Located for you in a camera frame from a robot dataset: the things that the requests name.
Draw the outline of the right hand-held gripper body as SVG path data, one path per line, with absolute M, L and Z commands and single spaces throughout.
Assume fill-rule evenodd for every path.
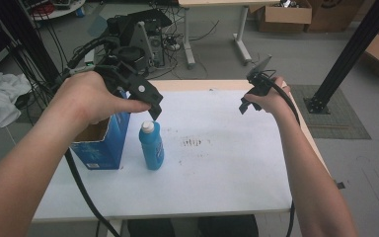
M 252 68 L 247 74 L 247 80 L 253 85 L 248 91 L 249 94 L 256 96 L 266 96 L 271 88 L 270 76 L 266 74 L 266 66 L 271 60 L 271 55 Z

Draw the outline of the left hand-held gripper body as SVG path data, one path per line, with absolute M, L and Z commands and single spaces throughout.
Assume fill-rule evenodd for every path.
M 99 73 L 107 89 L 115 94 L 119 88 L 130 94 L 132 100 L 149 104 L 149 113 L 161 113 L 160 103 L 163 96 L 157 88 L 142 75 L 136 75 L 130 70 L 113 65 L 97 65 L 94 70 Z

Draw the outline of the person's right hand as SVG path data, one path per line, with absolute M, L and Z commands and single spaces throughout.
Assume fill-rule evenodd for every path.
M 271 113 L 275 117 L 291 114 L 288 104 L 275 89 L 271 89 L 266 96 L 246 94 L 244 98 L 251 103 L 261 106 L 267 113 Z

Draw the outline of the person's left hand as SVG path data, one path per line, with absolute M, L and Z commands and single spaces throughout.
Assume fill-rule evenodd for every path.
M 111 94 L 100 74 L 79 73 L 65 80 L 48 106 L 57 124 L 76 132 L 120 112 L 142 113 L 150 105 Z

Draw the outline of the blue bottle with white cap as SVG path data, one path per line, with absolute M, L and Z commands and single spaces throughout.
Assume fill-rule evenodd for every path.
M 146 166 L 149 170 L 158 170 L 164 161 L 164 147 L 160 134 L 160 124 L 156 121 L 145 121 L 139 131 Z

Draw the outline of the black and grey equipment stand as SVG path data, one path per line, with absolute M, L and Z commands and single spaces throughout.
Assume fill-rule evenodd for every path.
M 172 21 L 159 9 L 144 10 L 126 16 L 117 15 L 106 20 L 103 36 L 116 36 L 121 46 L 137 46 L 144 50 L 148 66 L 155 67 L 153 52 L 148 37 L 160 35 L 162 30 L 172 25 Z

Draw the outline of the blue cardboard box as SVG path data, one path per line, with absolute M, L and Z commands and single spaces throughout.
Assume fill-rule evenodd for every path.
M 89 125 L 70 148 L 89 170 L 117 170 L 129 119 L 130 113 L 121 112 Z

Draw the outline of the open cardboard box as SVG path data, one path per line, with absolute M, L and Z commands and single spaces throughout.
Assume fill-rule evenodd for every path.
M 264 5 L 257 11 L 258 30 L 262 33 L 302 33 L 312 21 L 312 6 L 307 0 L 291 0 L 294 7 Z

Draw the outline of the white table mat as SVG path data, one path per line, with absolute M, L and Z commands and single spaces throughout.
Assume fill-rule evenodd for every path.
M 165 158 L 147 169 L 130 117 L 116 170 L 77 165 L 107 218 L 153 218 L 286 211 L 291 204 L 277 125 L 265 112 L 240 113 L 241 90 L 167 92 L 158 118 Z

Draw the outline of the desk with white legs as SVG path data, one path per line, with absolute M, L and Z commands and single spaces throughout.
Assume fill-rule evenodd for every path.
M 242 62 L 247 65 L 252 61 L 252 58 L 246 49 L 243 42 L 243 33 L 246 25 L 249 7 L 253 5 L 268 5 L 274 4 L 278 0 L 178 0 L 179 5 L 185 10 L 184 13 L 184 38 L 183 48 L 187 60 L 188 69 L 195 67 L 195 58 L 192 53 L 190 45 L 190 9 L 196 7 L 228 7 L 228 6 L 240 6 L 241 14 L 239 20 L 238 32 L 233 34 L 233 41 L 236 48 L 239 50 L 242 56 Z

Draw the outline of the grey floor mat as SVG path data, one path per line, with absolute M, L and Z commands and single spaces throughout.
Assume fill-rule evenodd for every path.
M 341 89 L 335 91 L 326 108 L 321 113 L 309 113 L 306 101 L 313 97 L 318 88 L 318 85 L 291 86 L 291 94 L 314 138 L 371 138 Z

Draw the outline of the large cardboard box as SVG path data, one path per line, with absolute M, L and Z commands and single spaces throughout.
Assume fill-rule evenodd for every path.
M 345 31 L 364 0 L 307 0 L 312 7 L 307 33 L 337 33 Z

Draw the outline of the round white table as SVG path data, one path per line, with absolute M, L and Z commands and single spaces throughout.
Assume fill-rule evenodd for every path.
M 54 19 L 75 13 L 83 17 L 86 0 L 23 0 L 27 13 L 34 21 Z

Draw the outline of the black metal frame post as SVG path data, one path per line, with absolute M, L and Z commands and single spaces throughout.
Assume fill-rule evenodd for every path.
M 378 33 L 379 0 L 375 0 L 321 86 L 311 98 L 305 99 L 306 109 L 310 114 L 327 112 L 331 97 Z

